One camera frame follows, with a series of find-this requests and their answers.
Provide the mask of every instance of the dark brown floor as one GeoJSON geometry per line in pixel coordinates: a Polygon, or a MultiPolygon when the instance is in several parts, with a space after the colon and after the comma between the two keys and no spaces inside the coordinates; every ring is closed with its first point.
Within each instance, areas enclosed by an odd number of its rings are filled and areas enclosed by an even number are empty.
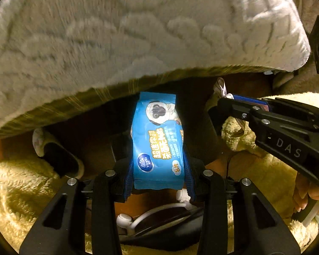
{"type": "MultiPolygon", "coordinates": [[[[224,79],[229,93],[253,98],[271,95],[269,77],[262,73],[232,74],[224,79]]],[[[213,162],[210,167],[221,171],[220,162],[225,159],[227,148],[220,141],[210,146],[205,132],[196,125],[201,123],[203,108],[213,92],[215,81],[215,77],[190,78],[167,83],[151,91],[177,95],[177,111],[184,126],[188,150],[192,156],[201,158],[206,164],[213,162]]],[[[82,159],[85,165],[83,179],[92,179],[114,166],[111,140],[130,129],[137,99],[137,95],[118,99],[68,121],[47,127],[65,148],[82,159]]],[[[0,158],[10,158],[16,150],[24,149],[33,152],[31,133],[0,140],[0,158]]],[[[116,204],[116,213],[136,216],[174,201],[174,190],[159,191],[156,198],[147,193],[132,195],[125,204],[116,204]]]]}

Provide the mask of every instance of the yellow fuzzy fabric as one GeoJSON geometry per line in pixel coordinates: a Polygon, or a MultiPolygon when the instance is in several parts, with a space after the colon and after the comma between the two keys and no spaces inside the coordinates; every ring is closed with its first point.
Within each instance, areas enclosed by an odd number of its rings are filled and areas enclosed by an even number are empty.
{"type": "MultiPolygon", "coordinates": [[[[319,107],[318,94],[308,93],[286,98],[319,107]]],[[[258,148],[254,144],[254,133],[249,128],[246,128],[245,134],[240,138],[230,137],[237,129],[235,120],[229,118],[224,124],[223,138],[233,150],[248,150],[252,154],[240,152],[234,160],[248,161],[254,154],[255,160],[245,170],[243,176],[254,181],[283,219],[289,223],[293,208],[291,200],[295,171],[258,148]]],[[[33,152],[20,151],[19,156],[0,162],[0,231],[16,251],[19,250],[38,215],[66,181],[60,179],[48,163],[39,159],[33,152]]],[[[230,252],[233,244],[233,218],[230,206],[228,206],[228,226],[230,252]]],[[[315,221],[307,228],[298,222],[291,222],[289,229],[303,250],[315,238],[318,226],[315,221]]],[[[92,253],[91,236],[85,235],[85,240],[86,251],[92,253]]],[[[124,255],[195,255],[197,247],[195,244],[183,251],[165,252],[123,245],[122,250],[124,255]]]]}

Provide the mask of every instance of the wet wipes package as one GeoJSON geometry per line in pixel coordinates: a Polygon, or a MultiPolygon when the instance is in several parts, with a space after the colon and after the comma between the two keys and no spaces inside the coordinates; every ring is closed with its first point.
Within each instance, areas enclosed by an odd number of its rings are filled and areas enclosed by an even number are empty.
{"type": "Polygon", "coordinates": [[[175,100],[172,94],[140,94],[131,129],[135,189],[183,188],[183,129],[175,100]]]}

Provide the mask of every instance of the textured white fabric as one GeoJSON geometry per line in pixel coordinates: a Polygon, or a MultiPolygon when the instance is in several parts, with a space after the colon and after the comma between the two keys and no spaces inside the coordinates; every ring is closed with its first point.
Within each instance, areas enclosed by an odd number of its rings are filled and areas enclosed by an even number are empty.
{"type": "Polygon", "coordinates": [[[0,127],[92,87],[194,67],[293,71],[309,54],[292,0],[2,0],[0,127]]]}

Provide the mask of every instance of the metal screw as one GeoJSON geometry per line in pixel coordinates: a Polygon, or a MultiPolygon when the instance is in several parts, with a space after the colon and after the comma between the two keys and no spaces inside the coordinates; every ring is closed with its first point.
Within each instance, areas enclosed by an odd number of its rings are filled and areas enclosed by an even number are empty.
{"type": "Polygon", "coordinates": [[[67,180],[67,184],[70,186],[73,186],[77,183],[77,179],[75,178],[70,178],[69,180],[67,180]]]}
{"type": "Polygon", "coordinates": [[[252,184],[252,182],[248,178],[242,179],[242,184],[245,186],[249,186],[252,184]]]}
{"type": "Polygon", "coordinates": [[[268,121],[267,119],[262,119],[261,121],[262,121],[262,123],[264,123],[265,125],[269,125],[269,124],[271,123],[271,122],[268,121]]]}
{"type": "Polygon", "coordinates": [[[203,174],[204,174],[205,176],[212,176],[214,173],[213,173],[213,171],[211,171],[211,170],[204,170],[204,171],[203,171],[203,174]]]}
{"type": "Polygon", "coordinates": [[[114,170],[107,170],[105,172],[105,175],[108,177],[114,176],[116,174],[116,172],[114,170]]]}

